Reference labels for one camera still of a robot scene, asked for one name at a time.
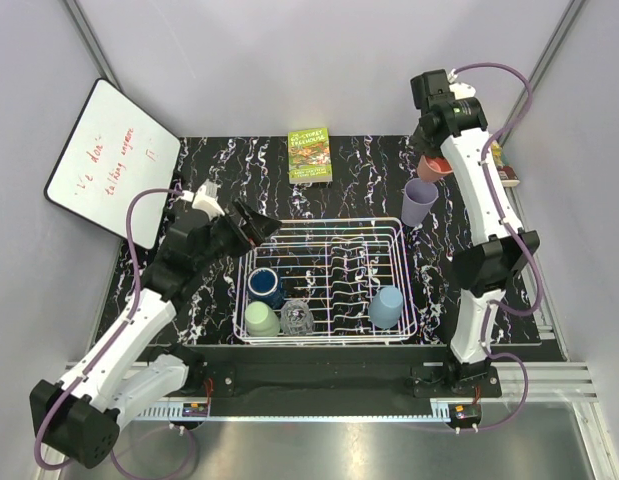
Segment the pink plastic cup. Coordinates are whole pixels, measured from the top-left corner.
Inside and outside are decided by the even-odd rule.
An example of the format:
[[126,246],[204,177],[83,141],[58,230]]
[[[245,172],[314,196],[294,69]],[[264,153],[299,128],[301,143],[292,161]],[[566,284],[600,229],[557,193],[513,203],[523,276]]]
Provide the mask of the pink plastic cup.
[[437,182],[452,172],[453,168],[443,157],[422,155],[417,166],[418,177],[426,183]]

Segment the lilac plastic cup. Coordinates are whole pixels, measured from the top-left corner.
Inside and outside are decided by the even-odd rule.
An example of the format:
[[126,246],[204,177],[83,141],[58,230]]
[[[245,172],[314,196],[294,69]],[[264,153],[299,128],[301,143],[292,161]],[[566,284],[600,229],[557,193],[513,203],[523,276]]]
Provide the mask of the lilac plastic cup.
[[408,227],[420,225],[438,199],[438,190],[433,183],[420,178],[408,181],[404,187],[401,221]]

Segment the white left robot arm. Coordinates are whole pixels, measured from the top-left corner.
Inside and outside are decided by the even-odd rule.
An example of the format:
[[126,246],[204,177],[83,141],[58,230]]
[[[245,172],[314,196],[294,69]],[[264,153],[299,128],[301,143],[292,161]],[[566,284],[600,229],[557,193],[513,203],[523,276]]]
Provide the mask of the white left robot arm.
[[135,283],[131,302],[92,349],[57,382],[41,380],[29,400],[34,456],[47,445],[86,468],[101,463],[120,432],[160,398],[197,394],[206,385],[203,355],[173,344],[139,373],[127,371],[201,287],[205,271],[224,258],[240,258],[280,229],[281,221],[233,203],[234,221],[214,200],[195,200],[168,227],[154,260]]

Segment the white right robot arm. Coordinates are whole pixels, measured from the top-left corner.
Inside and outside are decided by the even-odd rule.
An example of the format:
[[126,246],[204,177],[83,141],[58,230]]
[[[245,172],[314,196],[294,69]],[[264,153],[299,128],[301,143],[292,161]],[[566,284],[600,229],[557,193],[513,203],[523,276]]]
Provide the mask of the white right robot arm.
[[424,159],[448,162],[470,223],[472,245],[452,259],[461,296],[442,374],[446,390],[461,397],[488,381],[496,311],[508,285],[533,263],[540,240],[537,232],[525,229],[508,201],[474,90],[460,89],[443,69],[422,73],[410,85],[420,112],[410,142]]

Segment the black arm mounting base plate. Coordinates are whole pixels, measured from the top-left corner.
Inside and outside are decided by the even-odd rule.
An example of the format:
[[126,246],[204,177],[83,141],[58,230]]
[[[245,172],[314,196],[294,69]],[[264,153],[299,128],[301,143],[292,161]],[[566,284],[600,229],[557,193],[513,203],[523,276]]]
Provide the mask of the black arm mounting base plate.
[[445,347],[204,346],[204,379],[211,382],[212,419],[284,418],[411,420],[436,418],[433,401],[498,399],[502,356],[478,378],[452,372]]

